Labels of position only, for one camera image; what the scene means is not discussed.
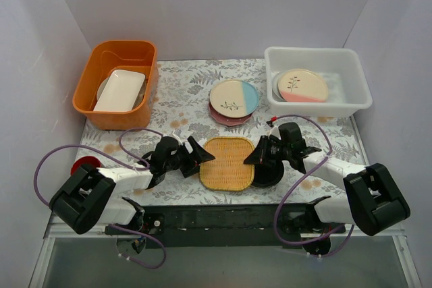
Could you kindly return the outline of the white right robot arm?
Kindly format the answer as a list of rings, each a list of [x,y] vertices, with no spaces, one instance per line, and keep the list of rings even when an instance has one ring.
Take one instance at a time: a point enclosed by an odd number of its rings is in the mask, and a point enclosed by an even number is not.
[[[363,233],[374,236],[410,216],[407,201],[384,165],[357,165],[330,157],[320,148],[308,146],[294,122],[261,136],[256,148],[244,159],[244,164],[254,166],[253,184],[260,188],[280,182],[284,162],[301,174],[323,179],[346,193],[345,198],[317,198],[306,204],[304,214],[292,219],[313,232],[336,223],[356,225]]]

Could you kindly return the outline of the white ribbed soup plate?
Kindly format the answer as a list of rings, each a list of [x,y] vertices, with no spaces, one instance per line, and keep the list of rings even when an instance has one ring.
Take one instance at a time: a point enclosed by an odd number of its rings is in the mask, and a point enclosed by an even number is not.
[[[277,72],[273,78],[272,78],[272,91],[274,93],[274,95],[278,98],[279,101],[284,102],[284,98],[281,96],[280,91],[279,91],[279,87],[278,87],[278,82],[279,79],[285,74],[284,71],[280,71]]]

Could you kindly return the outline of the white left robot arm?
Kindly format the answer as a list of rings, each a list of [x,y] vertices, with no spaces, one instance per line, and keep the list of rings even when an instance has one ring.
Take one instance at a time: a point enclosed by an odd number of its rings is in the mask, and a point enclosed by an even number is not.
[[[193,137],[181,143],[163,136],[153,151],[133,166],[105,168],[84,163],[49,201],[49,208],[77,234],[97,224],[115,224],[127,233],[138,233],[144,225],[144,208],[126,196],[134,190],[152,188],[165,174],[179,170],[187,178],[200,171],[201,163],[214,160]]]

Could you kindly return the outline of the yellow woven bamboo tray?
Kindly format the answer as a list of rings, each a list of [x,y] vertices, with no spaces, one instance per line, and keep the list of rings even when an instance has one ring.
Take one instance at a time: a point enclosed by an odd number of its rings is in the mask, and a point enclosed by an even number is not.
[[[254,166],[244,160],[254,150],[254,144],[243,137],[216,137],[208,140],[204,149],[215,159],[200,166],[200,182],[209,190],[240,192],[254,180]]]

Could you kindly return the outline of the cream and pink plate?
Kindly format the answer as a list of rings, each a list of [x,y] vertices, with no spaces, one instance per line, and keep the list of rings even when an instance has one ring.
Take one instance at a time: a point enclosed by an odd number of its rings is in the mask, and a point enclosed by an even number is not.
[[[293,103],[324,103],[329,96],[326,81],[307,69],[291,69],[279,79],[281,96]]]

